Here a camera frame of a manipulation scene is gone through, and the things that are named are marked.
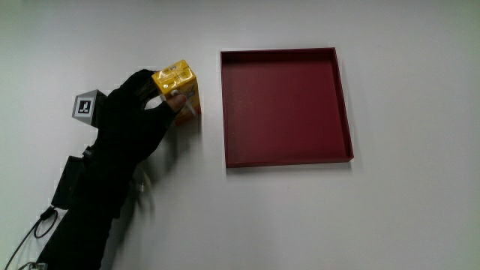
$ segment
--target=cable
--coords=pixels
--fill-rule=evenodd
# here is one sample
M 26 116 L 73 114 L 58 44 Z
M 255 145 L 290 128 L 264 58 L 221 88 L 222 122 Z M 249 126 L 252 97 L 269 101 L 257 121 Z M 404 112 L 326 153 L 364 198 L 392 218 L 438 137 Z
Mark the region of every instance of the cable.
M 43 235 L 38 236 L 37 235 L 38 226 L 35 227 L 35 231 L 33 232 L 33 236 L 35 236 L 36 239 L 40 239 L 40 238 L 44 237 L 53 228 L 53 225 L 55 225 L 55 222 L 57 222 L 57 218 L 59 217 L 59 212 L 55 210 L 55 207 L 50 206 L 43 214 L 40 215 L 40 220 L 45 221 L 48 218 L 50 218 L 52 216 L 52 214 L 55 214 L 55 219 L 53 220 L 50 228 L 48 228 L 48 230 L 46 232 L 44 232 Z
M 40 225 L 40 223 L 42 221 L 45 221 L 47 220 L 48 218 L 50 218 L 53 214 L 55 214 L 55 220 L 53 220 L 53 224 L 52 226 L 50 226 L 50 228 L 43 234 L 43 235 L 40 235 L 40 236 L 37 236 L 37 228 L 38 228 L 38 225 Z M 13 255 L 12 257 L 8 260 L 8 263 L 7 263 L 7 266 L 5 266 L 5 270 L 8 270 L 8 266 L 11 264 L 12 260 L 14 259 L 15 257 L 15 254 L 17 254 L 18 250 L 20 249 L 20 247 L 22 247 L 23 245 L 23 242 L 25 242 L 25 240 L 30 236 L 30 233 L 32 233 L 32 230 L 35 230 L 34 231 L 34 236 L 36 239 L 40 239 L 42 237 L 44 237 L 52 228 L 53 228 L 53 225 L 55 224 L 55 222 L 57 221 L 57 218 L 59 217 L 59 213 L 55 210 L 55 207 L 52 207 L 50 206 L 44 213 L 42 213 L 40 215 L 40 218 L 37 220 L 37 222 L 35 222 L 35 224 L 33 225 L 33 227 L 27 232 L 27 235 L 25 235 L 25 237 L 23 238 L 22 242 L 20 242 L 19 246 L 16 248 L 15 252 L 13 252 Z M 22 266 L 22 268 L 20 269 L 24 269 L 27 265 L 31 264 L 31 262 L 28 262 L 27 264 L 25 264 L 24 266 Z

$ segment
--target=black glove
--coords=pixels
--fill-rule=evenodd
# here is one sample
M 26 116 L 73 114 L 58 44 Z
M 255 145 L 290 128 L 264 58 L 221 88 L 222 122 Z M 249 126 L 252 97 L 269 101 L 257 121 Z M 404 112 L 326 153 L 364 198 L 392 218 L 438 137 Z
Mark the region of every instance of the black glove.
M 136 165 L 155 151 L 186 101 L 180 95 L 144 109 L 142 93 L 157 93 L 153 73 L 136 72 L 106 99 L 94 154 L 77 182 L 72 207 L 119 216 Z

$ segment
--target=yellow box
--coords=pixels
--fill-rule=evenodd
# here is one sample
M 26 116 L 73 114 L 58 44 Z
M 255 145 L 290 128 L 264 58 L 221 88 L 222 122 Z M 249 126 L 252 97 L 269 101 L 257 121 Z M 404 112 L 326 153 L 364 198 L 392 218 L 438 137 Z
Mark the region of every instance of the yellow box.
M 172 97 L 174 90 L 180 91 L 187 97 L 187 105 L 178 113 L 175 125 L 181 125 L 201 113 L 197 76 L 185 60 L 172 64 L 151 77 L 157 86 L 158 93 L 164 95 L 166 99 Z

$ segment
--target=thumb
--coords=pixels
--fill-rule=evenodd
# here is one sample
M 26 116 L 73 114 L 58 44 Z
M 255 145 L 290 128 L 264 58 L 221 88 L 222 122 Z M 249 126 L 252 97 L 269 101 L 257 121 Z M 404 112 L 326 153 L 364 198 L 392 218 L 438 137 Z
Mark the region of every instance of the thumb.
M 187 97 L 183 94 L 179 94 L 167 99 L 166 103 L 174 113 L 177 113 L 187 103 Z

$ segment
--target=red tray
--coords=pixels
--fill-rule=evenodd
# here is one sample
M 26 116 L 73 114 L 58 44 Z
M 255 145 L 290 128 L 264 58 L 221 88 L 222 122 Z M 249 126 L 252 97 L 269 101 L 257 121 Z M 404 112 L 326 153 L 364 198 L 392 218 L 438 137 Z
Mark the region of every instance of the red tray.
M 221 52 L 226 167 L 353 158 L 335 48 Z

